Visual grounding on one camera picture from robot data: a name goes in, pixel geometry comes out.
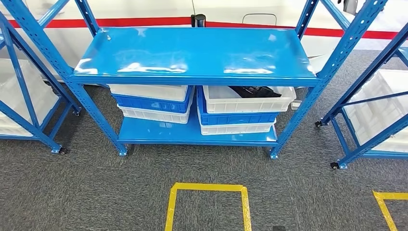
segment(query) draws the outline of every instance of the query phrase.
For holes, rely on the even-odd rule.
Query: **white bin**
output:
[[[119,109],[122,110],[123,116],[125,117],[156,120],[156,121],[178,123],[178,124],[187,124],[187,122],[189,121],[190,108],[191,108],[193,99],[194,99],[194,90],[191,91],[189,106],[188,106],[186,113],[156,111],[156,110],[140,109],[140,108],[134,108],[134,107],[121,107],[119,105],[117,105],[117,107],[119,107]]]
[[[52,88],[44,83],[41,73],[31,65],[28,60],[19,60],[21,70],[28,88],[28,92],[33,102],[34,110],[38,117],[38,122],[42,124],[45,116],[58,100]],[[24,101],[20,85],[15,74],[10,59],[0,59],[0,100],[31,122],[31,118]],[[9,132],[10,129],[17,128],[16,132]],[[4,113],[0,112],[0,134],[4,135],[27,135],[23,129]]]
[[[276,123],[257,123],[257,124],[225,124],[225,125],[202,125],[200,110],[197,108],[198,120],[200,121],[202,135],[225,135],[225,134],[243,134],[243,133],[263,133],[270,132],[272,126]]]
[[[34,110],[37,115],[37,120],[40,125],[42,125],[45,117],[48,115],[50,110],[55,106],[58,101],[58,96],[56,96],[52,90],[43,92],[40,97],[36,98],[33,102]],[[26,108],[26,103],[22,102],[18,105],[18,110],[23,111],[20,115],[25,118],[28,122],[31,122],[30,114]],[[33,136],[30,132],[26,131],[12,119],[8,118],[5,114],[0,112],[0,134],[1,135],[12,135],[12,136]]]
[[[186,98],[187,85],[108,84],[113,94],[130,95],[181,102]]]
[[[408,71],[379,70],[351,102],[408,90]],[[344,107],[359,144],[364,144],[408,112],[408,95]],[[408,128],[379,144],[374,150],[408,152]]]
[[[293,87],[269,87],[279,98],[241,98],[228,86],[203,86],[208,113],[285,112],[296,99]]]

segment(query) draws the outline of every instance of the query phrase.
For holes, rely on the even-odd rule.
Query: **yellow floor tape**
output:
[[[408,200],[408,193],[406,192],[376,192],[372,191],[375,199],[377,200],[378,206],[384,215],[385,221],[391,231],[398,231],[393,218],[391,217],[390,211],[388,211],[387,205],[385,205],[384,200]]]
[[[241,192],[243,225],[245,231],[251,231],[251,215],[249,212],[248,191],[246,187],[237,184],[199,184],[199,183],[178,183],[176,182],[170,189],[168,200],[167,219],[165,231],[173,229],[174,210],[176,208],[177,190],[204,190],[204,191],[229,191]]]

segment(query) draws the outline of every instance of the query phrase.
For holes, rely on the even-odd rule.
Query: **plastic crate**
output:
[[[241,98],[228,86],[203,86],[207,113],[285,112],[296,99],[293,87],[269,87],[279,98]]]
[[[197,105],[200,111],[202,125],[223,125],[223,124],[253,124],[253,123],[273,123],[278,112],[275,113],[207,113],[207,106],[202,86],[197,86]]]
[[[189,86],[187,88],[187,95],[184,95],[184,100],[181,102],[117,94],[112,94],[112,96],[116,99],[118,105],[121,107],[186,113],[193,88],[194,86]]]
[[[201,134],[205,136],[270,132],[270,129],[276,122],[274,121],[273,123],[258,123],[258,124],[203,125],[201,123],[200,109],[198,108],[198,106],[197,114],[198,120],[200,121]]]
[[[408,71],[379,70],[351,98],[351,102],[404,92],[408,90]],[[386,98],[345,106],[358,143],[364,144],[408,111],[408,96]],[[405,128],[377,145],[374,150],[408,152],[408,128]]]
[[[108,84],[112,94],[154,98],[169,101],[184,101],[187,95],[187,85],[138,85],[138,84]]]
[[[42,125],[45,117],[48,115],[50,110],[55,106],[58,101],[58,96],[56,96],[52,90],[44,92],[41,97],[38,97],[36,101],[33,102],[34,110],[37,115],[37,120],[40,125]],[[28,122],[31,122],[31,117],[28,113],[26,103],[21,102],[18,106],[19,108],[25,108],[26,112],[20,114]],[[25,130],[19,124],[14,122],[12,119],[8,118],[5,114],[0,113],[0,135],[11,135],[11,136],[33,136],[30,132]]]
[[[194,98],[194,90],[190,93],[189,104],[187,107],[187,111],[185,113],[174,113],[174,112],[164,112],[164,111],[156,111],[156,110],[140,109],[140,108],[132,108],[132,107],[122,107],[119,105],[118,107],[122,110],[123,116],[125,117],[156,120],[156,121],[178,123],[178,124],[187,124],[187,122],[189,121],[190,107],[191,107],[193,98]]]
[[[19,60],[19,63],[31,101],[33,102],[34,110],[38,115],[38,122],[41,124],[44,118],[40,115],[46,115],[48,113],[48,111],[58,100],[58,96],[53,93],[50,86],[44,83],[41,73],[36,68],[32,67],[28,60]],[[23,93],[21,92],[20,85],[18,84],[15,70],[10,59],[0,59],[0,100],[21,115],[24,119],[31,122]],[[43,101],[49,101],[49,103],[52,104],[51,108],[46,106],[44,107]],[[20,127],[2,112],[0,112],[0,126]]]

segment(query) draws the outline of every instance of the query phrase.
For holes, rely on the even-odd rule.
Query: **metal shelf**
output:
[[[193,103],[187,124],[159,122],[125,117],[119,132],[121,143],[150,144],[197,144],[228,146],[276,146],[275,127],[267,133],[233,135],[201,134],[197,104]]]
[[[393,152],[393,151],[379,151],[373,150],[377,145],[387,140],[390,136],[397,134],[399,131],[408,126],[408,115],[404,115],[385,130],[372,137],[367,142],[360,144],[355,134],[353,125],[348,118],[344,107],[356,103],[365,103],[374,100],[386,99],[408,94],[407,91],[394,93],[391,95],[385,95],[375,97],[371,99],[365,99],[355,102],[349,102],[350,99],[356,94],[361,87],[371,78],[371,76],[389,59],[396,56],[402,60],[402,62],[408,66],[408,48],[400,47],[408,38],[408,23],[401,29],[401,31],[391,40],[391,42],[385,47],[385,49],[375,58],[375,60],[369,65],[369,67],[363,72],[363,74],[352,84],[352,86],[346,91],[346,93],[340,98],[340,100],[330,109],[330,111],[322,118],[321,121],[316,122],[316,125],[323,126],[332,123],[334,131],[339,138],[340,144],[345,153],[345,157],[337,162],[331,163],[333,168],[347,169],[347,164],[353,162],[357,158],[394,158],[394,159],[408,159],[408,153]],[[335,117],[338,114],[342,114],[347,127],[353,137],[356,148],[349,150],[345,138],[337,125]]]
[[[29,47],[29,45],[23,40],[23,38],[17,33],[14,27],[9,23],[9,21],[4,17],[3,14],[0,13],[0,49],[3,47],[7,47],[10,59],[12,61],[13,67],[16,71],[16,77],[18,83],[20,85],[21,91],[23,93],[23,98],[25,102],[31,121],[32,123],[28,122],[26,119],[21,117],[18,113],[16,113],[12,108],[10,108],[7,104],[0,100],[0,111],[2,111],[6,116],[14,120],[18,125],[23,127],[25,130],[30,132],[33,136],[12,136],[12,135],[0,135],[0,139],[13,139],[13,140],[36,140],[41,141],[47,146],[51,147],[52,153],[66,153],[66,149],[62,147],[62,145],[56,143],[53,139],[57,134],[61,124],[63,123],[66,115],[71,110],[74,111],[75,114],[79,115],[80,107],[77,103],[71,98],[71,96],[65,91],[60,83],[55,79],[55,77],[51,74],[51,72],[46,68],[44,63],[38,58],[38,56],[34,53],[34,51]],[[44,118],[42,124],[38,124],[38,119],[36,112],[34,110],[33,104],[31,102],[31,96],[28,92],[27,85],[25,79],[23,77],[23,73],[21,71],[16,52],[14,50],[14,45],[20,49],[25,55],[30,59],[30,61],[38,68],[38,70],[42,73],[42,75],[49,81],[55,92],[57,92],[58,100],[52,109],[47,113],[46,117]],[[51,118],[54,116],[56,110],[61,105],[61,103],[65,103],[65,108],[63,113],[58,118],[57,122],[53,126],[49,135],[44,134],[43,130],[48,125]]]
[[[341,24],[344,36],[322,71],[314,74],[300,39],[319,0],[306,1],[295,30],[99,28],[87,1],[76,0],[94,40],[74,72],[44,33],[43,26],[37,23],[20,0],[13,3],[1,1],[44,57],[58,70],[119,155],[127,154],[124,143],[183,143],[273,147],[269,153],[271,158],[278,157],[304,115],[387,2],[366,1],[350,23],[331,0],[321,0]],[[306,98],[278,138],[274,130],[266,134],[202,136],[195,113],[191,114],[186,125],[125,118],[117,135],[84,90],[84,83],[309,88]]]
[[[293,29],[197,27],[100,28],[71,79],[244,86],[319,82]]]

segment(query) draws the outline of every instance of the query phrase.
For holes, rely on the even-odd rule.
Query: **gray carpet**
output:
[[[332,127],[313,125],[376,54],[350,55],[275,161],[265,148],[187,145],[136,145],[121,159],[85,111],[69,115],[57,134],[67,155],[1,140],[0,230],[163,231],[171,186],[199,182],[246,186],[254,231],[386,231],[372,190],[408,193],[408,161],[359,159],[331,170],[341,147]],[[392,59],[384,68],[403,65]],[[122,116],[109,91],[87,90],[118,130]],[[279,116],[278,130],[290,116]],[[408,201],[386,204],[399,230],[408,230]],[[243,230],[240,194],[180,191],[173,230]]]

